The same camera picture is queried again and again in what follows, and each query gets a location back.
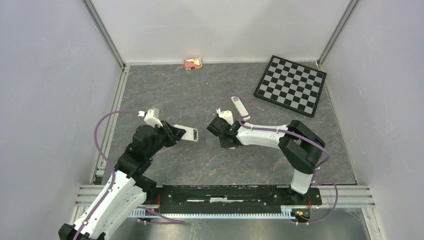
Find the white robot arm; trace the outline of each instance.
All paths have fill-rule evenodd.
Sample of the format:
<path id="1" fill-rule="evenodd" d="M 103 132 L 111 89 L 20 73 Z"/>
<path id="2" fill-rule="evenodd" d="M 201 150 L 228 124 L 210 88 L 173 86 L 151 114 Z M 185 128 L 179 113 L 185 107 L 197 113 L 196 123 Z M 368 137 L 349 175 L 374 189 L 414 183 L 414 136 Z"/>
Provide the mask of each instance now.
<path id="1" fill-rule="evenodd" d="M 239 121 L 229 124 L 218 114 L 207 130 L 219 137 L 220 145 L 225 149 L 244 145 L 260 145 L 280 149 L 294 168 L 290 188 L 301 195 L 306 194 L 311 186 L 315 166 L 320 160 L 322 151 L 303 140 L 297 144 L 295 140 L 298 138 L 279 131 L 294 132 L 325 147 L 324 141 L 298 120 L 280 126 L 262 126 L 250 123 L 244 123 L 241 126 Z"/>
<path id="2" fill-rule="evenodd" d="M 197 129 L 171 126 L 166 121 L 160 121 L 158 113 L 157 108 L 145 113 L 144 121 L 147 125 L 136 129 L 132 143 L 119 157 L 114 167 L 115 179 L 112 187 L 111 176 L 88 210 L 73 225 L 62 226 L 59 230 L 60 240 L 73 240 L 81 227 L 78 240 L 110 239 L 130 213 L 146 201 L 148 193 L 156 188 L 156 182 L 143 176 L 151 165 L 153 155 L 163 147 L 174 146 L 180 140 L 197 142 Z M 94 213 L 86 220 L 93 209 Z"/>

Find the cable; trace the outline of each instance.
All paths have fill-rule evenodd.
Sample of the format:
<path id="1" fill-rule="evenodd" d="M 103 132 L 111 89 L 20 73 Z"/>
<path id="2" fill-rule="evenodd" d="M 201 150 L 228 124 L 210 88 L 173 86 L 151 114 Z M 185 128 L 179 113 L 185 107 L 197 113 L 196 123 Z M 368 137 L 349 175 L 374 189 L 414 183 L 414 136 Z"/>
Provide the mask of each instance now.
<path id="1" fill-rule="evenodd" d="M 311 197 L 307 197 L 307 208 L 306 208 L 306 212 L 309 211 L 312 207 L 312 201 L 311 201 Z"/>
<path id="2" fill-rule="evenodd" d="M 161 195 L 157 195 L 157 210 L 161 212 Z"/>
<path id="3" fill-rule="evenodd" d="M 162 215 L 160 213 L 157 213 L 155 211 L 152 211 L 151 209 L 149 209 L 149 208 L 147 208 L 145 206 L 138 206 L 137 208 L 138 209 L 144 209 L 144 210 L 148 211 L 149 213 L 151 213 L 153 215 L 156 215 L 156 216 L 158 216 L 158 217 L 160 217 L 162 219 L 168 220 L 168 222 L 163 222 L 163 221 L 146 221 L 145 222 L 146 224 L 167 225 L 167 224 L 184 224 L 185 223 L 185 221 L 182 221 L 182 220 L 176 220 L 176 219 L 172 219 L 172 218 L 166 217 L 166 216 L 164 216 L 164 215 Z"/>
<path id="4" fill-rule="evenodd" d="M 225 100 L 225 99 L 227 99 L 227 98 L 229 98 L 229 97 L 238 97 L 239 99 L 241 99 L 241 100 L 243 100 L 243 101 L 245 101 L 247 104 L 248 104 L 248 106 L 249 106 L 249 111 L 247 111 L 247 115 L 246 116 L 241 116 L 240 117 L 240 119 L 238 120 L 238 122 L 240 123 L 240 125 L 243 127 L 243 128 L 246 128 L 246 129 L 250 129 L 250 130 L 259 130 L 259 131 L 268 131 L 268 132 L 275 132 L 276 130 L 275 129 L 273 129 L 273 128 L 267 128 L 267 127 L 249 127 L 249 126 L 247 126 L 247 125 L 245 125 L 243 122 L 242 122 L 242 120 L 243 120 L 243 118 L 244 117 L 247 117 L 247 116 L 251 116 L 251 110 L 252 110 L 252 108 L 251 108 L 251 103 L 249 102 L 249 101 L 247 101 L 246 99 L 244 99 L 243 97 L 241 97 L 241 96 L 238 96 L 238 95 L 235 95 L 235 94 L 233 94 L 233 95 L 228 95 L 228 96 L 225 96 L 222 100 L 221 100 L 221 102 L 219 103 L 219 105 L 218 105 L 218 107 L 217 107 L 217 109 L 221 106 L 221 104 L 223 103 L 223 101 Z M 304 136 L 302 136 L 302 135 L 299 135 L 299 134 L 297 134 L 297 133 L 295 133 L 295 132 L 292 132 L 292 131 L 288 131 L 288 130 L 282 130 L 282 129 L 277 129 L 277 131 L 279 132 L 279 133 L 284 133 L 284 134 L 289 134 L 289 135 L 292 135 L 292 136 L 294 136 L 294 137 L 296 137 L 296 138 L 299 138 L 299 139 L 301 139 L 301 140 L 303 140 L 303 141 L 305 141 L 305 142 L 307 142 L 307 143 L 309 143 L 309 144 L 311 144 L 312 146 L 314 146 L 314 147 L 316 147 L 316 148 L 318 148 L 319 150 L 321 150 L 322 152 L 324 152 L 326 155 L 327 155 L 327 157 L 323 160 L 323 161 L 321 161 L 320 163 L 318 163 L 317 165 L 316 165 L 316 167 L 315 167 L 315 171 L 313 171 L 313 175 L 312 175 L 312 179 L 311 179 L 311 185 L 312 186 L 320 186 L 320 185 L 323 185 L 323 184 L 331 184 L 331 185 L 333 185 L 334 186 L 334 190 L 335 190 L 335 201 L 334 201 L 334 205 L 333 205 L 333 207 L 331 208 L 331 210 L 325 215 L 325 216 L 323 216 L 323 217 L 321 217 L 321 218 L 318 218 L 318 219 L 316 219 L 316 220 L 313 220 L 313 221 L 311 221 L 311 222 L 304 222 L 303 224 L 301 224 L 301 223 L 299 223 L 299 224 L 301 224 L 301 225 L 309 225 L 309 224 L 313 224 L 313 223 L 317 223 L 317 222 L 320 222 L 320 221 L 322 221 L 322 220 L 324 220 L 324 219 L 326 219 L 329 215 L 331 215 L 333 212 L 334 212 L 334 209 L 336 208 L 336 205 L 337 205 L 337 202 L 338 202 L 338 200 L 339 200 L 339 190 L 338 190 L 338 188 L 337 188 L 337 186 L 336 186 L 336 184 L 335 183 L 333 183 L 333 182 L 330 182 L 330 181 L 327 181 L 327 182 L 320 182 L 320 183 L 317 183 L 317 184 L 315 184 L 314 182 L 314 179 L 315 179 L 315 176 L 316 176 L 316 170 L 317 169 L 319 169 L 320 168 L 320 166 L 322 166 L 323 164 L 325 164 L 326 162 L 328 162 L 329 160 L 330 160 L 330 157 L 331 157 L 331 155 L 330 155 L 330 153 L 329 153 L 329 151 L 327 151 L 323 146 L 321 146 L 320 144 L 318 144 L 318 143 L 316 143 L 316 142 L 314 142 L 314 141 L 312 141 L 312 140 L 310 140 L 309 138 L 306 138 L 306 137 L 304 137 Z"/>
<path id="5" fill-rule="evenodd" d="M 298 217 L 299 217 L 299 218 L 302 218 L 302 219 L 304 219 L 304 220 L 306 220 L 306 221 L 309 221 L 309 219 L 310 219 L 310 218 L 306 218 L 306 217 L 304 217 L 304 216 L 302 216 L 302 215 L 299 215 Z"/>
<path id="6" fill-rule="evenodd" d="M 309 225 L 309 224 L 316 224 L 318 222 L 321 222 L 322 220 L 328 218 L 334 212 L 334 210 L 336 209 L 337 202 L 339 201 L 339 189 L 337 188 L 337 185 L 334 182 L 323 181 L 323 182 L 320 182 L 320 183 L 317 183 L 317 184 L 313 183 L 312 186 L 321 186 L 321 185 L 324 185 L 324 184 L 331 184 L 331 185 L 334 186 L 335 200 L 334 200 L 334 204 L 333 204 L 332 208 L 323 217 L 320 217 L 318 219 L 315 219 L 315 220 L 309 221 L 309 222 L 299 222 L 299 223 L 296 223 L 297 225 Z"/>
<path id="7" fill-rule="evenodd" d="M 77 240 L 77 238 L 80 235 L 81 231 L 83 230 L 84 226 L 87 225 L 87 223 L 90 220 L 91 216 L 94 214 L 94 212 L 96 211 L 96 209 L 99 208 L 100 204 L 103 202 L 103 200 L 105 200 L 106 196 L 108 196 L 109 192 L 112 190 L 113 185 L 115 184 L 115 178 L 116 178 L 115 168 L 112 165 L 112 162 L 109 160 L 109 158 L 107 158 L 105 156 L 105 154 L 102 152 L 102 149 L 100 148 L 99 142 L 97 140 L 97 132 L 98 132 L 99 127 L 100 127 L 100 124 L 103 122 L 103 120 L 105 120 L 110 115 L 117 114 L 117 113 L 129 113 L 129 114 L 137 114 L 137 115 L 139 114 L 138 111 L 129 111 L 129 110 L 111 111 L 108 114 L 104 115 L 98 121 L 97 125 L 95 126 L 95 128 L 94 128 L 94 145 L 95 145 L 95 148 L 97 149 L 98 153 L 106 161 L 107 165 L 111 169 L 111 171 L 112 171 L 112 179 L 110 181 L 109 187 L 107 188 L 107 191 L 104 192 L 104 194 L 103 194 L 103 196 L 101 196 L 100 200 L 94 205 L 94 207 L 92 208 L 92 210 L 88 213 L 87 217 L 85 217 L 84 221 L 82 222 L 81 226 L 79 226 L 79 228 L 76 231 L 76 234 L 73 236 L 72 240 Z"/>

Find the gray marble surface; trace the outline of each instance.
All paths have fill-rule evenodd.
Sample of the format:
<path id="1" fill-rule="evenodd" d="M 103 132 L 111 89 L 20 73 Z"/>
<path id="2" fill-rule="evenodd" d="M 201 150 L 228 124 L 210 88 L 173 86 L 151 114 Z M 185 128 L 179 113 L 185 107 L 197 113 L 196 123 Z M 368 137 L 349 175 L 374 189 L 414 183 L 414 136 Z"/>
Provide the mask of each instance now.
<path id="1" fill-rule="evenodd" d="M 206 130 L 222 97 L 237 94 L 252 103 L 249 123 L 276 126 L 300 120 L 325 141 L 332 156 L 318 171 L 318 182 L 355 183 L 326 89 L 313 118 L 269 103 L 253 96 L 266 66 L 215 63 L 194 70 L 185 70 L 182 64 L 131 66 L 121 110 L 146 111 L 156 107 L 161 110 L 161 120 L 199 130 L 198 142 L 180 141 L 160 150 L 145 176 L 158 185 L 290 184 L 293 168 L 280 150 L 255 145 L 222 149 L 218 138 Z M 231 110 L 234 117 L 239 117 L 229 99 L 221 110 Z M 143 119 L 133 114 L 119 115 L 109 152 L 113 164 L 131 142 L 135 129 L 143 124 Z M 106 170 L 103 183 L 110 174 Z"/>

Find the black mounting base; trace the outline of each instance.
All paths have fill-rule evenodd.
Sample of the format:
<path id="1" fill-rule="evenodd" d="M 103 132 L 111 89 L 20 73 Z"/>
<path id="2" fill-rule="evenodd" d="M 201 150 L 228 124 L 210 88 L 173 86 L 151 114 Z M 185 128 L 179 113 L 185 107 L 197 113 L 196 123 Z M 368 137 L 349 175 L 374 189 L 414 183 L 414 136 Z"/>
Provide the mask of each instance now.
<path id="1" fill-rule="evenodd" d="M 281 206 L 322 205 L 320 190 L 300 195 L 281 185 L 163 185 L 147 196 L 144 205 L 157 205 L 163 214 L 281 213 Z"/>

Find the chessboard pattern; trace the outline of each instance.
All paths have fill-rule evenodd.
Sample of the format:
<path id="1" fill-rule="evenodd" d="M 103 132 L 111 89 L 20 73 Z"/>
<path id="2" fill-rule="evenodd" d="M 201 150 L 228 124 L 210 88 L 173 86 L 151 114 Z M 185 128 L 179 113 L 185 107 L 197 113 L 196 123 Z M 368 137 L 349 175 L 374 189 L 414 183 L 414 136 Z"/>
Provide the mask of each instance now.
<path id="1" fill-rule="evenodd" d="M 326 75 L 325 72 L 272 56 L 253 95 L 313 117 Z"/>

